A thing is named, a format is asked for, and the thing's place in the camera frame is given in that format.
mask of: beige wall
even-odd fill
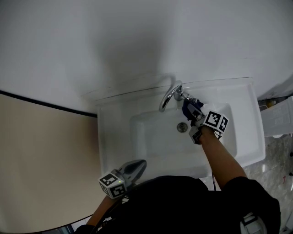
[[[56,228],[91,215],[97,119],[0,95],[0,232]]]

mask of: black and white marker cube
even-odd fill
[[[126,192],[125,181],[109,172],[99,178],[100,186],[104,193],[114,199]]]
[[[228,126],[229,119],[218,112],[209,111],[206,115],[204,125],[207,125],[218,132],[224,133]]]

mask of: person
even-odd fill
[[[278,200],[247,178],[211,128],[201,132],[199,141],[221,191],[209,191],[200,179],[187,176],[158,177],[133,187],[128,202],[106,196],[76,234],[96,233],[101,224],[99,233],[279,233]]]

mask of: drain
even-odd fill
[[[177,130],[178,130],[178,132],[180,132],[180,133],[185,133],[185,132],[187,131],[187,129],[188,129],[188,126],[187,126],[187,124],[184,123],[184,122],[181,122],[181,123],[179,123],[179,124],[177,125]]]

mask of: black shirt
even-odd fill
[[[208,191],[205,184],[186,176],[162,176],[136,186],[128,202],[108,214],[112,219],[99,233],[240,233],[240,221],[253,212],[267,233],[280,229],[280,206],[255,180],[238,177],[223,191]],[[94,227],[80,226],[76,234]]]

